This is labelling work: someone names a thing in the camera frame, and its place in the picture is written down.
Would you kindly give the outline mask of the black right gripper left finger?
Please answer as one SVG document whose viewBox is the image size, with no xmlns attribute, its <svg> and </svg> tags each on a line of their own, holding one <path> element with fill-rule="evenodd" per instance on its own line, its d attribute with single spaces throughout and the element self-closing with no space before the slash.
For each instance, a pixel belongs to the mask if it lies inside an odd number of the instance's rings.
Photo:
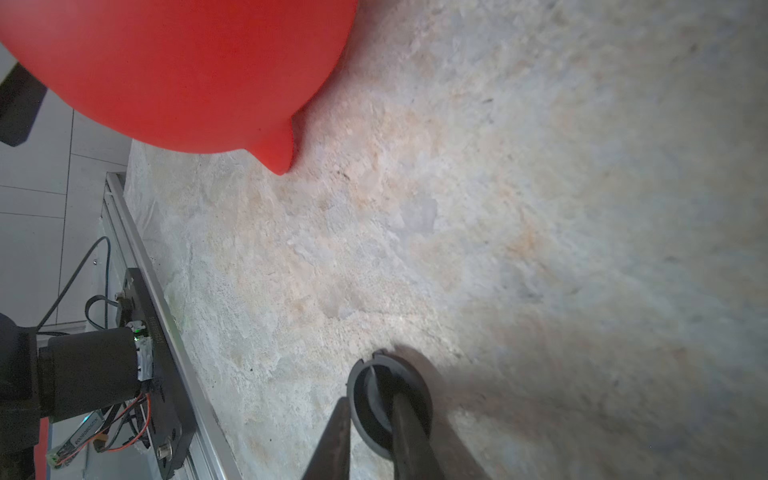
<svg viewBox="0 0 768 480">
<path fill-rule="evenodd" d="M 307 465 L 303 480 L 348 480 L 350 475 L 351 412 L 341 397 Z"/>
</svg>

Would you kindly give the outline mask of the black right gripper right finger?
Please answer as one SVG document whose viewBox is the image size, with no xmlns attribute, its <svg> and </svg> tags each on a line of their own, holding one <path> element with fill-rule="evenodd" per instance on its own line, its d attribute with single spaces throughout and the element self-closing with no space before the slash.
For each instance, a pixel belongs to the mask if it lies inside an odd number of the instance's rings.
<svg viewBox="0 0 768 480">
<path fill-rule="evenodd" d="M 393 399 L 392 438 L 394 478 L 439 479 L 445 475 L 407 396 L 398 393 Z"/>
</svg>

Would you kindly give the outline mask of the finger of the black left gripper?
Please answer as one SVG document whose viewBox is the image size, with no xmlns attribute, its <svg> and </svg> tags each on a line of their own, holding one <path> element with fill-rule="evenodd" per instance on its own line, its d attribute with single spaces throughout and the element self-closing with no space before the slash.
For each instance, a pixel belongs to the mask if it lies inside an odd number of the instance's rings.
<svg viewBox="0 0 768 480">
<path fill-rule="evenodd" d="M 47 87 L 16 63 L 1 83 L 1 142 L 10 147 L 25 143 L 31 133 Z"/>
</svg>

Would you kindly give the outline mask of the black plug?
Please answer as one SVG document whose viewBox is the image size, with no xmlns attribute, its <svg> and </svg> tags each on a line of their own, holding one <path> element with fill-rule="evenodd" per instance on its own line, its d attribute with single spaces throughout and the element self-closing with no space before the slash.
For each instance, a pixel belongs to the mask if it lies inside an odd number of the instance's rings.
<svg viewBox="0 0 768 480">
<path fill-rule="evenodd" d="M 358 360 L 347 380 L 352 422 L 363 442 L 380 457 L 391 460 L 393 399 L 403 393 L 410 401 L 427 438 L 431 437 L 433 402 L 426 381 L 405 358 L 379 350 Z"/>
</svg>

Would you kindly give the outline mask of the red piggy bank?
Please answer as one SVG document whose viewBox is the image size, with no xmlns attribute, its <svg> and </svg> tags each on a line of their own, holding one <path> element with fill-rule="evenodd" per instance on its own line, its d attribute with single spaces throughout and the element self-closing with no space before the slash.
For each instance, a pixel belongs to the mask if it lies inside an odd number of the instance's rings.
<svg viewBox="0 0 768 480">
<path fill-rule="evenodd" d="M 295 157 L 292 120 L 329 78 L 353 1 L 5 1 L 1 41 L 88 118 L 167 150 Z"/>
</svg>

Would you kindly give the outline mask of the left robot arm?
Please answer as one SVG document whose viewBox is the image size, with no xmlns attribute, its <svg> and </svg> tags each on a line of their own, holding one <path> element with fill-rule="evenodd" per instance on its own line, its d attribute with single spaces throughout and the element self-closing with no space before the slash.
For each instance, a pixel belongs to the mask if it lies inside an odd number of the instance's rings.
<svg viewBox="0 0 768 480">
<path fill-rule="evenodd" d="M 24 143 L 38 115 L 47 88 L 16 63 L 1 83 L 1 143 Z M 34 327 L 20 327 L 1 314 L 1 479 L 35 479 L 35 448 L 40 424 L 119 404 L 139 393 L 139 361 L 133 334 L 107 329 L 88 317 L 95 331 L 66 334 L 43 327 L 71 288 L 94 250 L 111 241 L 98 238 L 89 248 L 59 296 Z M 38 347 L 39 336 L 48 343 Z"/>
</svg>

